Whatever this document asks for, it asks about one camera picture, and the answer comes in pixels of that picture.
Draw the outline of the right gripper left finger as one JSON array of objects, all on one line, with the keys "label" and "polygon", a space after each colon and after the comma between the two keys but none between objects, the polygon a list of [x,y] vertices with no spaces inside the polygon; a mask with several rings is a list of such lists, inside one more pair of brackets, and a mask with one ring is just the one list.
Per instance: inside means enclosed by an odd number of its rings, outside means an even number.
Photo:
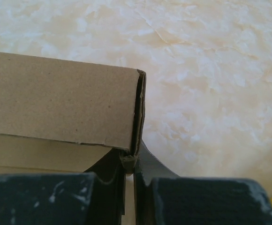
[{"label": "right gripper left finger", "polygon": [[83,173],[0,175],[0,225],[119,225],[124,182],[116,149]]}]

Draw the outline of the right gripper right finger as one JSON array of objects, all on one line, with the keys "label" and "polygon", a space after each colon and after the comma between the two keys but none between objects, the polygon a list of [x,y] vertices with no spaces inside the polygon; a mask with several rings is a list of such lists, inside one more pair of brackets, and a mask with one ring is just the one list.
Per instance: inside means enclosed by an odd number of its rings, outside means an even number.
[{"label": "right gripper right finger", "polygon": [[138,225],[272,225],[272,205],[254,180],[181,177],[140,143],[134,172]]}]

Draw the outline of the brown cardboard box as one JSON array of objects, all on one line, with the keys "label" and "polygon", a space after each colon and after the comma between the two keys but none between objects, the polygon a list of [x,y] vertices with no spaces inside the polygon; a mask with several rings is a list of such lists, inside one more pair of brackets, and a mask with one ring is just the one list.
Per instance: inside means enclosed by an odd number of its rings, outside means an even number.
[{"label": "brown cardboard box", "polygon": [[132,172],[144,71],[0,52],[0,174],[83,172],[111,150]]}]

